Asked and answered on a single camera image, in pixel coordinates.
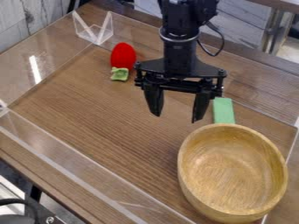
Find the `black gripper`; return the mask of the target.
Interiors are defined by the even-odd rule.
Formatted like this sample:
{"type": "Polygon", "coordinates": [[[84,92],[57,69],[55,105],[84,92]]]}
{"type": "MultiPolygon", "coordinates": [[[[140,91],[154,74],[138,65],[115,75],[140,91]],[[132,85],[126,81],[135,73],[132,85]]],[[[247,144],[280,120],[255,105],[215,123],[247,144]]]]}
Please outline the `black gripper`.
{"type": "Polygon", "coordinates": [[[227,71],[196,61],[191,70],[167,72],[164,60],[152,59],[135,63],[135,84],[144,90],[144,98],[151,113],[159,116],[164,107],[164,90],[196,94],[191,122],[203,119],[211,98],[222,96],[227,71]]]}

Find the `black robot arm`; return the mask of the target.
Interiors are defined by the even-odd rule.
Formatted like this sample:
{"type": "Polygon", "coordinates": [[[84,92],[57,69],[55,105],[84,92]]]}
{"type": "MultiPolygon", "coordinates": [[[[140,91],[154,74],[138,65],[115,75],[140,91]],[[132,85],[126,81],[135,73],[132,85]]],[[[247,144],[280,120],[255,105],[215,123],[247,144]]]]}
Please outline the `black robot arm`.
{"type": "Polygon", "coordinates": [[[196,56],[202,47],[200,27],[214,28],[220,0],[158,0],[163,14],[159,36],[163,57],[135,63],[135,85],[142,88],[151,113],[159,116],[164,91],[195,95],[191,120],[206,114],[211,100],[222,96],[227,71],[206,64],[196,56]]]}

